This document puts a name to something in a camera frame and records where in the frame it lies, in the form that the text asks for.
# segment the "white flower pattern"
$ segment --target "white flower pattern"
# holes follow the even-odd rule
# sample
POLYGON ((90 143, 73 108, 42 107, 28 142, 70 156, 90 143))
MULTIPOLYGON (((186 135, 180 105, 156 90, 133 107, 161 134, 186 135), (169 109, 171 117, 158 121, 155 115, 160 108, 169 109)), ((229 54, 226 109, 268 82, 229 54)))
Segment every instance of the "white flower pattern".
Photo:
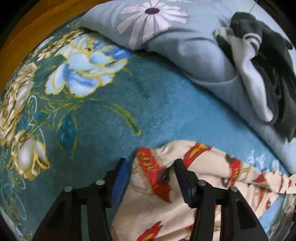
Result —
POLYGON ((164 32, 172 25, 168 21, 187 23, 188 13, 179 11, 178 6, 169 6, 159 0, 150 0, 143 3, 143 6, 125 7, 119 14, 133 13, 123 20, 117 27, 120 35, 135 21, 128 46, 134 50, 140 36, 142 27, 142 42, 145 43, 151 39, 156 32, 164 32))
POLYGON ((23 66, 5 93, 0 110, 0 145, 9 148, 13 141, 17 124, 31 88, 37 66, 34 63, 23 66))
POLYGON ((40 174, 40 168, 50 168, 44 144, 34 140, 33 135, 26 130, 15 135, 11 145, 11 157, 18 173, 29 180, 40 174))

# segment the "blue floral blanket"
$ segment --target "blue floral blanket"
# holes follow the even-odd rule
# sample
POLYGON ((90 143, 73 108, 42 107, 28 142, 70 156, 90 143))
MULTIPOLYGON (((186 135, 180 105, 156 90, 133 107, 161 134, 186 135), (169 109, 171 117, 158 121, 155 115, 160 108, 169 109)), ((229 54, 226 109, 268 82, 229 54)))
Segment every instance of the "blue floral blanket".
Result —
MULTIPOLYGON (((40 43, 1 96, 0 211, 20 240, 31 240, 65 186, 89 186, 140 146, 195 140, 261 172, 286 173, 241 118, 172 63, 78 21, 40 43)), ((293 202, 280 196, 260 218, 270 237, 293 202)))

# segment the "metal screw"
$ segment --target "metal screw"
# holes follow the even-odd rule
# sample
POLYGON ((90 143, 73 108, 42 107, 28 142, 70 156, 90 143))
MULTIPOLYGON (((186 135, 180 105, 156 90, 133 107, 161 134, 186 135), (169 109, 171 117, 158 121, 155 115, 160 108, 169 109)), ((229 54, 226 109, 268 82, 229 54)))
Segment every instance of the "metal screw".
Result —
POLYGON ((73 187, 71 187, 71 186, 66 186, 65 188, 64 188, 64 191, 65 192, 70 192, 70 191, 72 191, 73 190, 73 187))
POLYGON ((103 180, 103 179, 99 179, 99 180, 96 181, 96 184, 97 184, 98 186, 104 185, 105 183, 106 183, 106 182, 105 182, 105 180, 103 180))
POLYGON ((233 191, 233 192, 237 192, 238 189, 237 189, 236 186, 231 186, 231 187, 230 187, 230 190, 233 191))
POLYGON ((198 181, 198 185, 200 186, 205 186, 207 183, 205 182, 205 180, 199 180, 198 181))

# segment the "wooden floor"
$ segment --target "wooden floor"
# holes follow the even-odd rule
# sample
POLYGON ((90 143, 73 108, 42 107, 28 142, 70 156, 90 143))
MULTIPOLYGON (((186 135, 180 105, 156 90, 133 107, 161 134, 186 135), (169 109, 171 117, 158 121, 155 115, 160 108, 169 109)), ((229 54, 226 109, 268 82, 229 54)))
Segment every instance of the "wooden floor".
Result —
POLYGON ((15 26, 0 51, 0 93, 14 70, 48 34, 108 0, 40 0, 15 26))

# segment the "cream fabric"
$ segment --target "cream fabric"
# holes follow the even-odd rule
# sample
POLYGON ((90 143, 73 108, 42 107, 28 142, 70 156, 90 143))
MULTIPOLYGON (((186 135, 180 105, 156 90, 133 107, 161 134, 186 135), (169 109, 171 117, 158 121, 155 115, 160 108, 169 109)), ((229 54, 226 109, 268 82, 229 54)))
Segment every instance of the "cream fabric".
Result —
MULTIPOLYGON (((214 187, 238 187, 257 217, 276 200, 278 193, 296 193, 296 184, 274 171, 256 168, 216 148, 178 140, 159 149, 139 148, 134 159, 130 185, 112 223, 113 240, 189 240, 194 209, 184 203, 173 168, 184 165, 214 187)), ((220 236, 220 206, 216 206, 214 239, 220 236)))

